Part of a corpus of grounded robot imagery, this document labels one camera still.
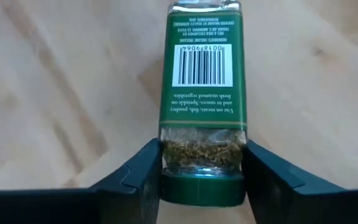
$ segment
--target glass bottle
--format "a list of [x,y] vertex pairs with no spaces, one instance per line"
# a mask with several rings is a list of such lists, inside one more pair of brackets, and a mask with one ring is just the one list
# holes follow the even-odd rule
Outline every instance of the glass bottle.
[[239,1],[177,1],[168,10],[159,139],[162,199],[200,207],[244,201],[247,142]]

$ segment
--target spice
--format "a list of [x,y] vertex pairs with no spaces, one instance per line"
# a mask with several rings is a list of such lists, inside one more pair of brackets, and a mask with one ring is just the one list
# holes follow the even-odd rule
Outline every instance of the spice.
[[163,129],[163,156],[180,167],[220,167],[235,169],[242,160],[245,132],[229,129]]
[[162,199],[202,207],[240,205],[246,130],[239,2],[172,4],[160,109],[159,139],[167,163]]

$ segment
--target wooden table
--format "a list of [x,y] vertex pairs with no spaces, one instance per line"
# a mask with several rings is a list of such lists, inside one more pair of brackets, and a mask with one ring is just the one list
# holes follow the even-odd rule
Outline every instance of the wooden table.
[[[0,189],[86,187],[156,137],[163,0],[0,0]],[[358,1],[247,0],[249,135],[358,188]],[[162,202],[159,223],[253,223]]]

